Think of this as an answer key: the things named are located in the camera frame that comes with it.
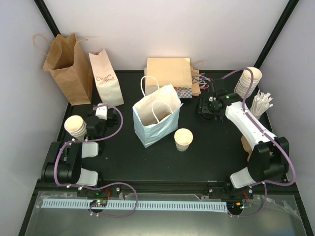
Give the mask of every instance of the checkered pattern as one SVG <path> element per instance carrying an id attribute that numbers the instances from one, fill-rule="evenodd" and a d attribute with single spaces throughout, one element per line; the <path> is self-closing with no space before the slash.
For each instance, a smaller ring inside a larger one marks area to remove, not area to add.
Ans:
<path id="1" fill-rule="evenodd" d="M 175 88 L 179 98 L 192 98 L 192 89 L 191 88 Z"/>

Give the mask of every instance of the white bag handle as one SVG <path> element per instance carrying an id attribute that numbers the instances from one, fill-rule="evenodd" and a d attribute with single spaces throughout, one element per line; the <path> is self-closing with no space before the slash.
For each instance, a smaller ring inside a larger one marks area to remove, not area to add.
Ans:
<path id="1" fill-rule="evenodd" d="M 172 111 L 171 107 L 170 107 L 166 102 L 163 102 L 163 101 L 161 101 L 161 100 L 154 101 L 154 102 L 152 103 L 151 110 L 152 110 L 153 116 L 157 119 L 157 122 L 159 123 L 159 120 L 158 120 L 156 114 L 155 114 L 154 111 L 153 111 L 153 104 L 155 104 L 156 102 L 161 102 L 161 103 L 164 103 L 165 105 L 167 105 L 168 108 L 171 110 L 171 114 L 173 114 L 173 111 Z"/>
<path id="2" fill-rule="evenodd" d="M 143 76 L 143 77 L 141 78 L 141 81 L 140 81 L 140 86 L 141 86 L 141 91 L 142 91 L 142 94 L 143 94 L 144 97 L 145 97 L 146 95 L 145 95 L 145 93 L 144 93 L 144 91 L 143 91 L 143 88 L 142 88 L 142 80 L 143 80 L 144 78 L 146 78 L 146 77 L 150 77 L 150 78 L 154 79 L 154 80 L 157 82 L 157 88 L 159 89 L 159 84 L 158 84 L 158 81 L 156 80 L 156 78 L 154 78 L 154 77 L 152 77 L 152 76 L 150 76 L 150 75 L 145 75 L 145 76 Z"/>

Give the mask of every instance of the white wall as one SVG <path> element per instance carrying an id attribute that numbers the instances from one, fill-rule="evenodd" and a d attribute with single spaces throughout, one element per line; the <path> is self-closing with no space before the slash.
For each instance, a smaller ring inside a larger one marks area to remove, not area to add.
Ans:
<path id="1" fill-rule="evenodd" d="M 34 1 L 1 1 L 0 18 L 0 234 L 15 236 L 67 100 L 32 44 L 35 33 L 53 39 Z"/>
<path id="2" fill-rule="evenodd" d="M 315 230 L 315 1 L 300 1 L 262 65 L 260 88 L 274 97 L 274 131 L 290 142 L 297 186 Z"/>
<path id="3" fill-rule="evenodd" d="M 105 48 L 116 70 L 147 57 L 205 60 L 202 69 L 254 65 L 288 0 L 45 0 L 59 30 Z"/>

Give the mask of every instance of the bag handle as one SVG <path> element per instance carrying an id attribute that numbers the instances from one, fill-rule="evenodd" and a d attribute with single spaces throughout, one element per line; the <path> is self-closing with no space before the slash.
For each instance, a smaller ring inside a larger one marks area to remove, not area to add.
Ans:
<path id="1" fill-rule="evenodd" d="M 41 36 L 43 39 L 45 39 L 45 41 L 51 46 L 51 43 L 48 41 L 48 39 L 44 36 L 44 35 L 42 35 L 41 33 L 37 33 L 37 34 L 34 34 L 33 35 L 33 45 L 35 46 L 35 47 L 37 47 L 37 49 L 39 50 L 39 51 L 41 51 L 43 54 L 45 54 L 46 56 L 47 56 L 47 54 L 44 52 L 44 50 L 42 50 L 36 43 L 35 43 L 35 38 L 37 37 L 37 36 Z"/>
<path id="2" fill-rule="evenodd" d="M 161 103 L 164 103 L 165 105 L 167 105 L 168 108 L 171 110 L 171 114 L 173 114 L 173 111 L 172 111 L 171 107 L 170 107 L 166 102 L 163 102 L 163 101 L 161 101 L 161 100 L 154 101 L 154 102 L 152 103 L 152 105 L 151 105 L 151 110 L 152 110 L 153 116 L 154 116 L 155 119 L 157 120 L 157 123 L 159 123 L 159 120 L 158 120 L 156 114 L 155 114 L 154 111 L 153 111 L 153 105 L 154 105 L 156 102 L 161 102 Z"/>
<path id="3" fill-rule="evenodd" d="M 145 93 L 144 93 L 144 91 L 143 91 L 142 81 L 143 81 L 143 79 L 146 78 L 146 77 L 150 77 L 150 78 L 154 79 L 154 80 L 157 82 L 157 88 L 159 89 L 159 84 L 158 84 L 158 81 L 156 80 L 156 78 L 154 78 L 153 76 L 150 76 L 150 75 L 145 75 L 145 76 L 143 76 L 143 77 L 141 78 L 141 81 L 140 81 L 140 86 L 141 86 L 141 91 L 142 91 L 142 94 L 143 94 L 144 97 L 145 97 L 146 95 L 145 95 Z"/>
<path id="4" fill-rule="evenodd" d="M 82 41 L 88 41 L 88 39 L 87 38 L 81 38 L 75 42 L 74 46 L 77 45 L 77 43 L 82 42 Z"/>

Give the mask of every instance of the black pole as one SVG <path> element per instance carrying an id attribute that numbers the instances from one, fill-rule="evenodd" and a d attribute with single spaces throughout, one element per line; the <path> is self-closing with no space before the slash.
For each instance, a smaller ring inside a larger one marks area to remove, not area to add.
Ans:
<path id="1" fill-rule="evenodd" d="M 289 2 L 287 3 L 283 13 L 281 14 L 276 26 L 274 27 L 273 31 L 271 32 L 264 48 L 262 49 L 254 67 L 256 68 L 260 68 L 262 63 L 264 62 L 264 60 L 266 59 L 270 49 L 272 48 L 272 46 L 274 45 L 275 41 L 277 40 L 280 32 L 282 31 L 282 29 L 284 28 L 286 22 L 288 21 L 291 13 L 293 12 L 293 10 L 295 9 L 295 6 L 297 5 L 297 3 L 299 2 L 299 0 L 289 0 Z"/>
<path id="2" fill-rule="evenodd" d="M 48 27 L 50 28 L 51 32 L 54 35 L 54 37 L 56 37 L 57 34 L 60 34 L 60 31 L 59 31 L 53 17 L 51 16 L 44 0 L 34 0 L 34 2 L 36 3 L 40 13 L 44 17 Z"/>

